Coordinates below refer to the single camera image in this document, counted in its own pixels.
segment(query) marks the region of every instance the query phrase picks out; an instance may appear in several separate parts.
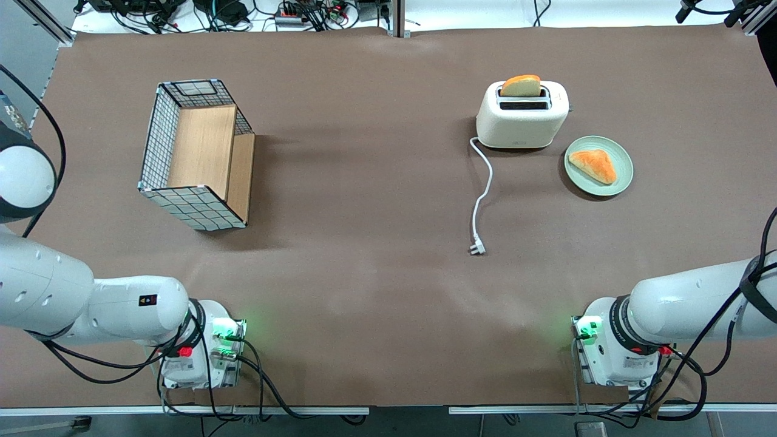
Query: white toaster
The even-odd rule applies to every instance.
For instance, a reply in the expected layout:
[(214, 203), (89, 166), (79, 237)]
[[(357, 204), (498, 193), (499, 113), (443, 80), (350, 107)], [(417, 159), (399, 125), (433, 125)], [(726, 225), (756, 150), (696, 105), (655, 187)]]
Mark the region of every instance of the white toaster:
[(492, 149), (540, 149), (553, 141), (570, 112), (566, 90), (541, 81), (539, 97), (501, 95), (502, 82), (492, 83), (477, 117), (478, 139)]

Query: bread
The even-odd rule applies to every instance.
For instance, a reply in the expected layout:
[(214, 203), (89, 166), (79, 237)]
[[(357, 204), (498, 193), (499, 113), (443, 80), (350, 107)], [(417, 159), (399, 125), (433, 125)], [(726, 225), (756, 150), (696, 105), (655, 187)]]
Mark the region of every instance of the bread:
[(610, 185), (618, 179), (610, 155), (602, 149), (572, 152), (570, 162), (603, 184)]
[(537, 97), (539, 96), (539, 76), (520, 75), (509, 78), (502, 85), (502, 96)]

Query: plate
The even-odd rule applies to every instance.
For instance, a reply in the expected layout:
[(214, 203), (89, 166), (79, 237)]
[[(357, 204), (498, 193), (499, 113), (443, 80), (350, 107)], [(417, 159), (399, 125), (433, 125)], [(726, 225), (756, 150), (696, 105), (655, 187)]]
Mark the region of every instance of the plate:
[[(610, 155), (612, 165), (615, 166), (615, 174), (618, 175), (618, 179), (612, 184), (607, 185), (595, 180), (570, 162), (570, 153), (592, 149), (602, 149)], [(564, 154), (564, 168), (575, 185), (581, 190), (597, 196), (614, 196), (624, 191), (634, 177), (634, 164), (626, 150), (610, 138), (597, 135), (578, 138), (572, 142)]]

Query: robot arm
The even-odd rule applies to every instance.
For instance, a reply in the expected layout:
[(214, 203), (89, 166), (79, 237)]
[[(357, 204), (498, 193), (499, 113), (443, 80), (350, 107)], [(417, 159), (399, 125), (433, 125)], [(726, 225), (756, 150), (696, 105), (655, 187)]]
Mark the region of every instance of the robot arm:
[(229, 358), (242, 342), (224, 336), (242, 338), (245, 323), (230, 319), (223, 306), (189, 299), (174, 278), (95, 279), (80, 260), (2, 224), (40, 214), (56, 193), (55, 181), (43, 150), (0, 123), (0, 325), (58, 344), (166, 344), (168, 387), (234, 385), (239, 362)]
[[(777, 253), (768, 254), (765, 264), (775, 262)], [(755, 264), (742, 260), (651, 278), (630, 295), (593, 301), (574, 321), (577, 335), (585, 337), (580, 362), (586, 382), (645, 387), (657, 371), (658, 348), (694, 341)], [(758, 291), (777, 306), (777, 271), (761, 276)], [(726, 340), (732, 320), (737, 338), (777, 335), (777, 323), (748, 303), (740, 296), (704, 339)]]

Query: wooden board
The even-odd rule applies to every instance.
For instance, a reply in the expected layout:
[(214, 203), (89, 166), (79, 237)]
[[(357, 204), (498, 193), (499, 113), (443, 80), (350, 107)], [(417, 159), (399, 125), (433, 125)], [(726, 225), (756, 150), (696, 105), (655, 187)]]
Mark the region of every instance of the wooden board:
[(208, 185), (226, 199), (236, 114), (234, 104), (181, 110), (168, 187)]
[(229, 170), (227, 205), (246, 224), (251, 200), (251, 175), (253, 173), (254, 134), (236, 135), (232, 144), (232, 164)]

